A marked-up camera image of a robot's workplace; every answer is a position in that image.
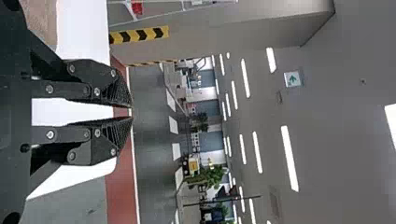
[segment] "ceiling light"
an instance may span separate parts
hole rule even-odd
[[[215,56],[214,56],[214,55],[212,55],[212,66],[213,66],[213,67],[216,66],[216,63],[215,63]]]
[[[241,67],[242,67],[242,76],[244,78],[245,92],[247,94],[247,98],[249,98],[250,97],[250,87],[248,85],[248,72],[247,72],[247,66],[245,64],[245,59],[241,60]]]
[[[217,92],[218,95],[219,95],[219,83],[218,83],[218,80],[215,79],[215,82],[216,82],[216,92]]]
[[[225,155],[227,155],[228,154],[228,149],[227,149],[227,143],[225,141],[225,137],[223,137],[223,143],[224,143],[224,152],[225,152]]]
[[[224,102],[221,102],[222,108],[223,108],[223,119],[224,121],[227,121],[227,114],[225,113],[225,104]]]
[[[286,164],[288,165],[291,189],[298,192],[299,191],[298,179],[297,179],[296,167],[294,165],[293,151],[291,149],[288,126],[282,126],[280,130],[282,132],[283,146],[285,147]]]
[[[221,54],[220,54],[220,66],[221,66],[221,73],[225,76],[224,61],[222,60],[222,55]]]
[[[276,61],[275,61],[275,54],[273,48],[267,48],[267,58],[268,58],[268,63],[270,65],[270,72],[274,73],[276,70]]]
[[[230,181],[230,189],[233,187],[233,177],[231,176],[231,173],[228,173],[228,181]]]
[[[231,157],[233,155],[233,151],[231,150],[230,136],[227,136],[227,145],[228,145],[228,155]]]
[[[244,200],[244,191],[242,190],[242,186],[239,186],[239,194],[241,195],[241,207],[242,212],[245,213],[245,200]]]
[[[238,109],[238,99],[236,98],[236,89],[235,82],[231,81],[231,89],[233,89],[233,105],[235,106],[235,110]]]
[[[228,117],[230,117],[231,116],[231,107],[230,107],[230,97],[228,97],[228,93],[225,93],[225,102],[227,103]]]
[[[254,204],[253,200],[249,199],[248,204],[250,206],[250,216],[251,216],[251,224],[256,224],[256,214],[254,212]]]
[[[246,165],[247,156],[245,154],[245,142],[244,142],[244,136],[242,134],[239,134],[239,144],[241,145],[242,163]]]
[[[256,154],[256,162],[257,162],[257,170],[260,174],[262,174],[262,156],[260,155],[260,148],[259,148],[259,140],[257,139],[257,133],[253,132],[253,143],[254,143],[254,152]]]

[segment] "screw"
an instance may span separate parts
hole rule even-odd
[[[100,137],[100,130],[99,129],[95,130],[95,137]]]
[[[29,150],[30,150],[30,146],[27,145],[27,144],[23,144],[23,145],[21,146],[21,149],[20,149],[20,151],[21,151],[22,153],[26,153],[26,152],[28,152]]]
[[[85,137],[85,138],[89,138],[89,137],[90,137],[90,132],[86,131],[86,132],[84,133],[84,137]]]
[[[46,136],[50,140],[50,139],[52,139],[55,136],[55,132],[54,131],[48,131]]]
[[[46,92],[48,94],[53,94],[53,86],[51,86],[51,85],[46,86]]]
[[[73,160],[75,160],[76,159],[76,152],[70,152],[69,153],[69,160],[70,161],[73,161]]]
[[[111,156],[115,156],[117,154],[116,149],[115,148],[111,148],[110,154],[111,154]]]
[[[88,89],[88,87],[84,87],[84,89],[82,89],[82,92],[84,93],[84,95],[88,95],[90,93],[90,90]]]
[[[76,72],[76,67],[75,67],[73,64],[70,64],[70,65],[69,65],[69,71],[70,71],[71,73],[75,73],[75,72]]]
[[[95,96],[100,96],[100,90],[99,90],[99,88],[95,88],[95,89],[93,90],[93,93],[95,93]]]

